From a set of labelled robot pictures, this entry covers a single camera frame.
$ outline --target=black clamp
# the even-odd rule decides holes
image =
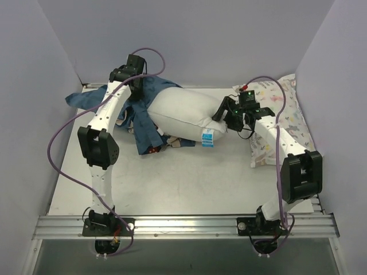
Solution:
[[[299,199],[310,199],[322,191],[322,156],[318,151],[284,159],[280,170],[282,198],[288,204]]]
[[[102,131],[88,127],[79,127],[78,139],[83,157],[89,166],[99,166],[106,170],[116,163],[119,156],[119,146],[106,129]]]
[[[114,69],[110,73],[110,82],[123,82],[132,76],[142,74],[145,64],[146,61],[144,58],[129,54],[127,57],[126,65],[122,65],[120,68]],[[128,83],[131,89],[131,96],[128,98],[129,100],[140,100],[144,98],[143,83],[143,78],[141,77],[134,79]]]
[[[255,100],[255,91],[242,91],[239,94],[239,103],[229,96],[224,97],[218,111],[212,119],[220,121],[224,111],[227,111],[223,120],[226,122],[228,129],[241,132],[244,127],[243,114],[245,114],[245,124],[251,130],[255,129],[255,121],[260,120],[264,116],[275,116],[274,112],[268,108],[260,108],[260,103]]]
[[[122,218],[134,232],[135,219]],[[88,218],[85,219],[82,235],[85,237],[129,237],[130,231],[123,222],[112,213],[98,214],[93,210],[89,211]]]
[[[255,217],[237,218],[237,232],[239,236],[274,236],[275,234],[284,234],[280,220],[267,221],[259,206]]]

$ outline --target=bolt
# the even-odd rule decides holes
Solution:
[[[240,222],[237,227],[239,228],[239,230],[245,230],[246,229],[246,224],[244,222]]]
[[[131,222],[130,222],[130,223],[128,223],[127,225],[130,227],[130,229],[131,229],[131,230],[133,230],[133,229],[134,229],[134,224],[133,224],[133,223],[131,223]]]

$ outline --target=crumpled fabric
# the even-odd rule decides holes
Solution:
[[[147,111],[148,107],[160,91],[170,87],[181,88],[181,86],[158,76],[145,77],[143,84],[144,98],[139,101],[127,100],[125,102],[118,116],[116,127],[124,128],[134,134],[136,147],[140,155],[159,152],[166,148],[166,146],[195,146],[195,142],[191,140],[165,135],[161,136],[157,132],[157,127],[150,119]],[[65,100],[71,107],[86,110],[100,104],[106,90],[107,85],[103,85],[94,91],[72,93],[66,97]]]

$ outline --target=floral pillowcase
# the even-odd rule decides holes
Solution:
[[[278,80],[286,93],[286,108],[279,118],[279,124],[301,145],[310,151],[315,150],[309,129],[303,118],[296,98],[295,74],[284,76]],[[243,85],[234,86],[238,92]],[[283,95],[279,86],[273,81],[253,82],[248,90],[255,90],[256,100],[261,107],[269,107],[277,114],[283,106]],[[275,165],[275,150],[256,133],[250,138],[251,167],[271,164]]]

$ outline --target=blue label tag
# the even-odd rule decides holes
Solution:
[[[201,144],[203,147],[214,147],[213,143],[213,129],[204,129],[201,135]]]

